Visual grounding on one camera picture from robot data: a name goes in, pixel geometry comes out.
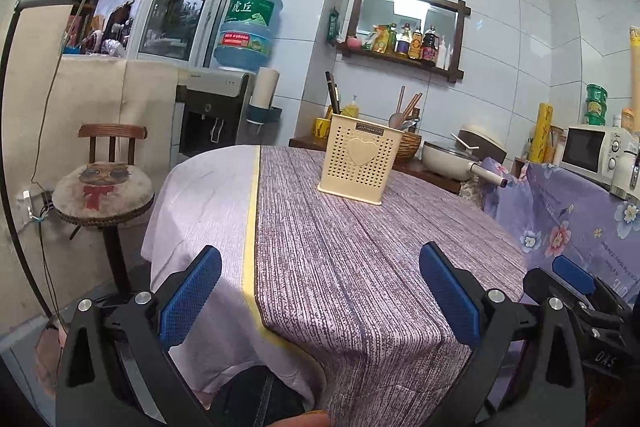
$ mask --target wicker basket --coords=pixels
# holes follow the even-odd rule
[[[381,204],[402,131],[334,114],[318,190]]]
[[[400,147],[398,147],[398,154],[396,154],[396,163],[408,162],[413,158],[418,152],[421,142],[422,136],[419,134],[406,131],[402,133]]]

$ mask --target blue gripper pad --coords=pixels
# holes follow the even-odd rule
[[[184,342],[221,273],[220,252],[210,247],[160,312],[158,338],[165,350]]]
[[[593,277],[564,255],[556,257],[552,263],[553,271],[582,295],[591,295],[596,291]]]
[[[479,346],[480,315],[460,282],[433,247],[420,250],[420,274],[436,299],[442,314],[460,344]]]

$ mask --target purple floral cloth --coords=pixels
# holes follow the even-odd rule
[[[600,277],[625,301],[640,291],[640,208],[551,164],[527,163],[520,178],[491,158],[482,167],[509,180],[485,186],[484,211],[519,244],[527,269],[551,272],[558,255]]]

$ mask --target person's hand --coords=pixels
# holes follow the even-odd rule
[[[309,411],[300,416],[280,420],[269,427],[330,427],[331,421],[326,411]]]

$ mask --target screw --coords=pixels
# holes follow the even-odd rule
[[[549,306],[551,306],[555,310],[561,310],[562,301],[558,297],[551,297],[549,299]]]
[[[504,293],[502,293],[500,290],[489,290],[489,293],[487,295],[493,302],[499,303],[504,301]]]
[[[81,312],[85,312],[91,307],[91,304],[91,299],[82,299],[80,302],[78,302],[78,309]]]
[[[146,304],[151,300],[151,293],[140,292],[136,295],[136,304]]]

